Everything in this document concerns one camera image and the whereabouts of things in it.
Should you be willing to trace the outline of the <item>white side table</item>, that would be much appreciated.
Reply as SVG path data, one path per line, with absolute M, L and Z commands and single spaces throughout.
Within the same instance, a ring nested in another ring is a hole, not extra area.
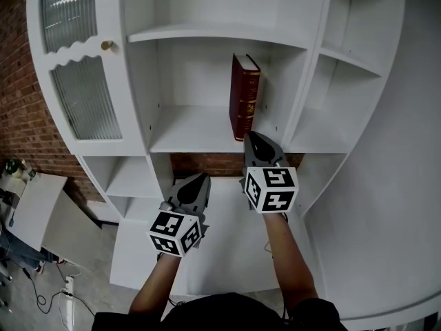
M 14 219 L 6 228 L 35 250 L 42 248 L 91 270 L 102 243 L 102 230 L 66 194 L 67 178 L 38 174 L 26 181 Z

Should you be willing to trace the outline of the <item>grey metal box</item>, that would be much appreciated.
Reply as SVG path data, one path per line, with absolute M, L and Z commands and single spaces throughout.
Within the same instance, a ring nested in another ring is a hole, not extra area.
M 10 206 L 13 209 L 16 209 L 19 201 L 20 197 L 15 192 L 0 188 L 0 202 Z

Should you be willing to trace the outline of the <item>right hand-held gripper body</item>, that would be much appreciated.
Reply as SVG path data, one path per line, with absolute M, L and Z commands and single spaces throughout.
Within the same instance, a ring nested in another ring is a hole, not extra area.
M 249 210 L 259 214 L 288 213 L 298 194 L 295 167 L 246 167 L 240 184 Z

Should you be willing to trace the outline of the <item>dark red hardcover book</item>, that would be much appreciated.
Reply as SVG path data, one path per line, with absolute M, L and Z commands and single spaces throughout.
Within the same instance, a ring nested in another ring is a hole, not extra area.
M 260 75 L 260 67 L 248 54 L 233 54 L 229 118 L 236 141 L 244 141 L 252 129 Z

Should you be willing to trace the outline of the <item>person's right forearm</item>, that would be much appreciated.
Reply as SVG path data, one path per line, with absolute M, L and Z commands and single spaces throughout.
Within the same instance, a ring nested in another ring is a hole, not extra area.
M 284 217 L 264 214 L 276 278 L 288 312 L 306 299 L 318 296 L 314 279 Z

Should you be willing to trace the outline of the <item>white ribbed glass cabinet door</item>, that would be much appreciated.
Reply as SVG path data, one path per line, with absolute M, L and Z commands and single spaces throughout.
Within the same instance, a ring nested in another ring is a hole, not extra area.
M 147 154 L 156 78 L 129 34 L 152 21 L 153 8 L 154 0 L 27 0 L 37 79 L 72 154 Z M 106 40 L 114 45 L 103 51 Z

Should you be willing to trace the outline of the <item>person's black clothing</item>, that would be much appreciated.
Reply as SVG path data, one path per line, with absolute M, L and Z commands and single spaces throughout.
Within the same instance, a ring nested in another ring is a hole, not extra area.
M 158 321 L 150 314 L 98 312 L 92 331 L 347 331 L 333 303 L 300 302 L 288 321 L 263 303 L 237 293 L 188 301 Z

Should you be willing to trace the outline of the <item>person's left forearm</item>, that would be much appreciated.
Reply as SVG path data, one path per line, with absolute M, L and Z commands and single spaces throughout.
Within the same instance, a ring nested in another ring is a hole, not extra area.
M 148 314 L 161 320 L 181 258 L 162 254 L 143 287 L 135 296 L 129 314 Z

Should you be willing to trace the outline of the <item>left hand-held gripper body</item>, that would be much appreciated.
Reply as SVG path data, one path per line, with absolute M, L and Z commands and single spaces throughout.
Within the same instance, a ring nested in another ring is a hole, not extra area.
M 153 248 L 175 257 L 184 257 L 192 248 L 198 248 L 209 227 L 204 214 L 207 204 L 206 201 L 202 206 L 175 207 L 172 203 L 161 202 L 147 224 L 146 234 Z

